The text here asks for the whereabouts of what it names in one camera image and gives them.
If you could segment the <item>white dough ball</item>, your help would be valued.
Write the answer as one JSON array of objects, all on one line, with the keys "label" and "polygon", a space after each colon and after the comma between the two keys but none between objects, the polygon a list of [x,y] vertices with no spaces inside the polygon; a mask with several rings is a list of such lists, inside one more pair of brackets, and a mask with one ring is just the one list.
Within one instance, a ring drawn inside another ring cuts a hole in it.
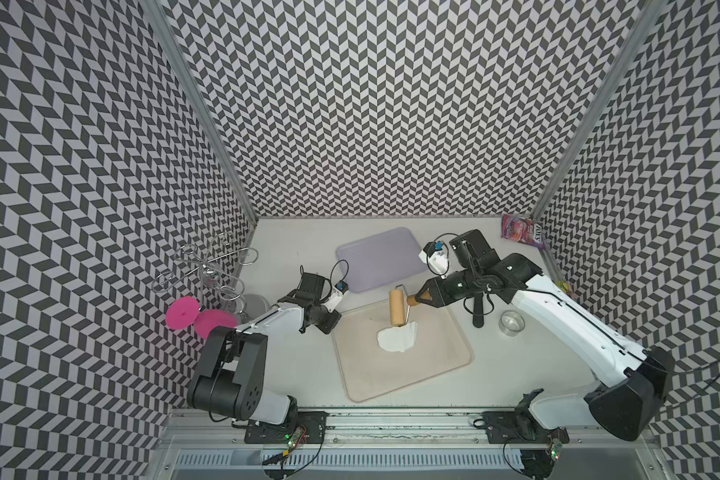
[{"label": "white dough ball", "polygon": [[377,334],[378,346],[390,353],[404,353],[412,349],[416,343],[418,325],[416,322],[402,326],[392,326]]}]

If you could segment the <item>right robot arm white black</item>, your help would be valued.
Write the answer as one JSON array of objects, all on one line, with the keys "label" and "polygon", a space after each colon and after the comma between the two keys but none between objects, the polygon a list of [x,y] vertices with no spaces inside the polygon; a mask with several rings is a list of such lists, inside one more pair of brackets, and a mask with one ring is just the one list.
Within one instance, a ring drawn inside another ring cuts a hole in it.
[{"label": "right robot arm white black", "polygon": [[647,350],[607,326],[524,255],[500,257],[473,229],[446,242],[428,242],[419,258],[433,276],[408,298],[409,305],[442,308],[495,295],[538,320],[593,374],[590,384],[565,392],[525,394],[513,412],[521,439],[534,442],[539,430],[600,427],[634,441],[664,405],[675,366],[672,355],[661,348]]}]

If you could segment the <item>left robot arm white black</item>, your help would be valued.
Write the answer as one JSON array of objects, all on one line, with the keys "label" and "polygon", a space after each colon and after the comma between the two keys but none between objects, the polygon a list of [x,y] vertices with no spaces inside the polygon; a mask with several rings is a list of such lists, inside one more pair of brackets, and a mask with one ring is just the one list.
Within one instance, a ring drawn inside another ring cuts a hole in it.
[{"label": "left robot arm white black", "polygon": [[269,338],[303,334],[310,327],[331,333],[341,319],[337,307],[348,292],[345,278],[303,273],[297,288],[262,315],[234,328],[213,328],[187,390],[188,406],[208,413],[214,421],[293,424],[296,399],[264,388]]}]

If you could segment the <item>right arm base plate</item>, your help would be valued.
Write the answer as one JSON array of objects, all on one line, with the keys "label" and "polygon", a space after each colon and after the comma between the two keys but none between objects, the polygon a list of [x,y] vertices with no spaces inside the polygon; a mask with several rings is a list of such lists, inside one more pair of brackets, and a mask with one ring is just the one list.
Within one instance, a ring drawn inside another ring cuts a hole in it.
[{"label": "right arm base plate", "polygon": [[559,441],[566,445],[570,442],[570,436],[565,428],[545,429],[529,414],[513,410],[482,412],[479,429],[486,432],[490,444],[503,444],[510,441],[551,445],[554,441]]}]

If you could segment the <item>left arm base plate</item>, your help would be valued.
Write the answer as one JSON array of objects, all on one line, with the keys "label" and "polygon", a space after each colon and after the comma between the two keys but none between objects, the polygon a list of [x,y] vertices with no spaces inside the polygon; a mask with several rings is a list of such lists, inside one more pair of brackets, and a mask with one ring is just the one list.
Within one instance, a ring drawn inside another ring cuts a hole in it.
[{"label": "left arm base plate", "polygon": [[246,444],[284,445],[296,433],[298,427],[304,427],[306,444],[321,444],[325,438],[328,413],[325,411],[298,411],[296,416],[283,424],[270,424],[256,421],[250,423],[244,434]]}]

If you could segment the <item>beige plastic tray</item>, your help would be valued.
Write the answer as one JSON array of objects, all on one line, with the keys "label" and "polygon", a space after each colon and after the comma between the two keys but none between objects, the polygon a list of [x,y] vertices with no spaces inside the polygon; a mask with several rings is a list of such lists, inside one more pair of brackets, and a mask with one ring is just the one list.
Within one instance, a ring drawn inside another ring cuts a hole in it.
[{"label": "beige plastic tray", "polygon": [[414,307],[410,322],[418,325],[414,347],[404,353],[390,353],[377,343],[378,332],[392,327],[387,301],[342,315],[332,340],[351,401],[363,403],[472,362],[472,349],[448,309]]}]

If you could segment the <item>wooden dough roller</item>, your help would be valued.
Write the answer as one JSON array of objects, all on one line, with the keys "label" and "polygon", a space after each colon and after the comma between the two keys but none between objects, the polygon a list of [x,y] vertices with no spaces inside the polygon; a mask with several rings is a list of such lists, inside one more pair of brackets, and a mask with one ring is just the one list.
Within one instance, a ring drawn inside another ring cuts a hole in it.
[{"label": "wooden dough roller", "polygon": [[418,301],[409,295],[406,287],[398,284],[389,292],[389,316],[392,327],[403,327],[408,323],[410,310]]}]

